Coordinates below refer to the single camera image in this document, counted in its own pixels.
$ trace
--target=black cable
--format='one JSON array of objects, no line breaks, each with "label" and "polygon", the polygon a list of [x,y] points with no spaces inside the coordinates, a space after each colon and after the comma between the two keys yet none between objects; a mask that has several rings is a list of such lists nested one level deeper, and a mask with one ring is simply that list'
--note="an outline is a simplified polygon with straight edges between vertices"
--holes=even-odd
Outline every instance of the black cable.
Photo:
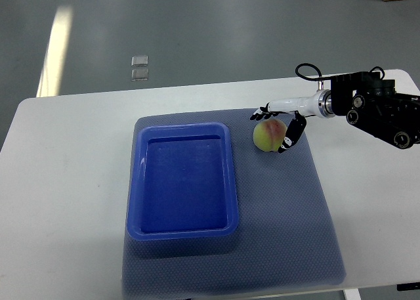
[{"label": "black cable", "polygon": [[381,80],[382,80],[385,77],[385,72],[383,71],[383,69],[381,67],[375,66],[370,70],[370,72],[373,72],[376,69],[379,69],[379,71],[382,73],[382,77],[381,77]]},{"label": "black cable", "polygon": [[[307,66],[307,67],[311,67],[311,68],[314,68],[314,69],[316,70],[316,72],[318,73],[318,78],[309,78],[309,77],[307,77],[307,76],[305,76],[305,75],[301,74],[301,73],[299,72],[299,69],[300,69],[301,67],[305,67],[305,66]],[[302,79],[305,79],[305,80],[308,80],[308,81],[323,81],[323,80],[330,80],[330,79],[331,79],[331,77],[322,77],[321,70],[320,70],[318,67],[316,67],[315,65],[313,65],[313,64],[309,64],[308,62],[304,62],[303,64],[298,65],[298,66],[296,67],[296,69],[295,69],[295,73],[296,73],[299,77],[301,77]]]}]

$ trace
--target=small square object on floor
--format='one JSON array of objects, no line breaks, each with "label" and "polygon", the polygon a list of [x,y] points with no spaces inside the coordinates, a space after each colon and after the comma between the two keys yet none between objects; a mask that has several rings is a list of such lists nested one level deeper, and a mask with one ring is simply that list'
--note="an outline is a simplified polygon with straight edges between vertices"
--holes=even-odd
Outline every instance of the small square object on floor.
[{"label": "small square object on floor", "polygon": [[133,69],[133,72],[131,74],[131,81],[147,80],[147,79],[149,79],[148,68]]},{"label": "small square object on floor", "polygon": [[149,61],[149,58],[147,55],[137,55],[133,56],[131,59],[131,66],[137,67],[137,66],[147,66]]}]

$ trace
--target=blue plastic tray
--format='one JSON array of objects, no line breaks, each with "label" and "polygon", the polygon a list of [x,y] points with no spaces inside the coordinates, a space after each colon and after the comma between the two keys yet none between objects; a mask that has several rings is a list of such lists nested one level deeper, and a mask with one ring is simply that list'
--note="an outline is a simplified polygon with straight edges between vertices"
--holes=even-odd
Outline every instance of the blue plastic tray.
[{"label": "blue plastic tray", "polygon": [[138,133],[127,215],[132,238],[226,236],[237,225],[227,126],[156,126]]}]

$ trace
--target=white table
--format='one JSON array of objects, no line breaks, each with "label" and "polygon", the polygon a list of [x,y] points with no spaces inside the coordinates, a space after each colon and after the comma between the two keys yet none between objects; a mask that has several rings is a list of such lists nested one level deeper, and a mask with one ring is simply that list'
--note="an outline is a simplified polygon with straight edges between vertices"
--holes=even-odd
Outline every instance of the white table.
[{"label": "white table", "polygon": [[[387,79],[419,94],[406,72],[389,70]],[[0,299],[121,298],[138,118],[255,108],[316,87],[288,78],[22,102],[0,153]],[[278,293],[420,281],[420,146],[398,150],[344,117],[309,118],[306,135],[347,277]]]}]

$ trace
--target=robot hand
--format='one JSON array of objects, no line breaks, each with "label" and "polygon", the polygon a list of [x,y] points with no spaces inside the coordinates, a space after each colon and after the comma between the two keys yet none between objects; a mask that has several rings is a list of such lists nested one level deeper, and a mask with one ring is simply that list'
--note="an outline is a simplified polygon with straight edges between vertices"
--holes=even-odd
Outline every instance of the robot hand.
[{"label": "robot hand", "polygon": [[[300,74],[299,68],[303,66],[314,68],[318,77]],[[382,68],[322,77],[316,66],[304,63],[298,65],[295,72],[305,80],[317,81],[318,91],[310,97],[271,101],[250,117],[259,121],[281,113],[295,114],[278,152],[287,150],[297,142],[306,125],[305,117],[308,116],[346,116],[350,125],[399,149],[420,143],[420,96],[396,93],[395,80],[384,80]],[[331,81],[331,90],[323,89],[324,80]]]}]

